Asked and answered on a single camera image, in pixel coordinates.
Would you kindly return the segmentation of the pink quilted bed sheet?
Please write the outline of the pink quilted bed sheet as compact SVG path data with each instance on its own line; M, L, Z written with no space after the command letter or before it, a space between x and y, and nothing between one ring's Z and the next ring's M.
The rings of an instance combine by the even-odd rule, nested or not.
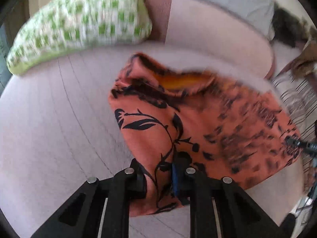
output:
M272 88L217 55L153 41L88 49L11 77L1 95L1 210L20 237L88 177L106 179L130 165L107 97L136 52L176 70L212 69L262 92Z

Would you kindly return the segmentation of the pink bolster cushion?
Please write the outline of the pink bolster cushion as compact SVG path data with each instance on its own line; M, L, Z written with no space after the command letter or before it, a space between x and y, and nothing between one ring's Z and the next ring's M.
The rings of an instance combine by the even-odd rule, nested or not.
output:
M253 26L204 0L145 0L150 40L215 55L264 79L275 71L269 41Z

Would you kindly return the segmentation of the green white patterned pillow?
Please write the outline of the green white patterned pillow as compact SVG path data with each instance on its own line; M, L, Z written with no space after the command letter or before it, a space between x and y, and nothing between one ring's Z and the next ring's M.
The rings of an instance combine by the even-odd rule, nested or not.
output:
M52 0L17 33L7 68L23 75L39 63L89 47L138 44L151 31L145 0Z

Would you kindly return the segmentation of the striped grey white cloth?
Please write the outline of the striped grey white cloth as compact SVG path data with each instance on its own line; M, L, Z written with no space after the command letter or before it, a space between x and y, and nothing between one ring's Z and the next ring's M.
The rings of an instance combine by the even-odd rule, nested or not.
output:
M274 77L271 82L302 139L314 141L316 139L316 94L308 81L296 80L291 73L284 73Z

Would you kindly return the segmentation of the orange black floral garment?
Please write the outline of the orange black floral garment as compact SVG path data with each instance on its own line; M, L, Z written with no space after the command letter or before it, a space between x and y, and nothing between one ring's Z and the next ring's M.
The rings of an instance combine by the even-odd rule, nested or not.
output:
M109 94L123 138L142 165L147 195L137 217L180 206L172 183L176 156L210 178L228 176L249 189L293 164L300 133L270 92L211 71L173 71L143 53L132 55Z

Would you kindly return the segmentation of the dark furry blanket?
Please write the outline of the dark furry blanket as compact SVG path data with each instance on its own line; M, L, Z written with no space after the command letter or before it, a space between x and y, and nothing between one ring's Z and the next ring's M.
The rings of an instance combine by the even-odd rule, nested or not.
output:
M283 8L275 7L271 25L273 39L285 45L295 48L296 44L308 41L305 25Z

